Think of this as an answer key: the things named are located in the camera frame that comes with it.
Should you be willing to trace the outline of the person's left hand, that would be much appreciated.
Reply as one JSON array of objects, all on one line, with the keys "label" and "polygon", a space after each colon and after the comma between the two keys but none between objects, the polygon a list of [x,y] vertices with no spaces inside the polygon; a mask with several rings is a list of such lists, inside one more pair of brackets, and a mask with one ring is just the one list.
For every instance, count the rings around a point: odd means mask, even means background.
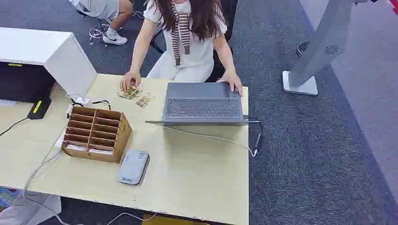
[{"label": "person's left hand", "polygon": [[235,70],[226,70],[223,76],[216,81],[217,83],[228,83],[231,91],[243,96],[243,85]]}]

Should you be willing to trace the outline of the person's right hand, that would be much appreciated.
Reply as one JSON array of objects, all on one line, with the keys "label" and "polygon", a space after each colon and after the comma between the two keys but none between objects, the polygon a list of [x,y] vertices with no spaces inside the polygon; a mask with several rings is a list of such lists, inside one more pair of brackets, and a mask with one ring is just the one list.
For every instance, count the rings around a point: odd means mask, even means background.
[{"label": "person's right hand", "polygon": [[132,84],[136,87],[141,85],[141,76],[139,71],[129,70],[120,81],[120,89],[127,92]]}]

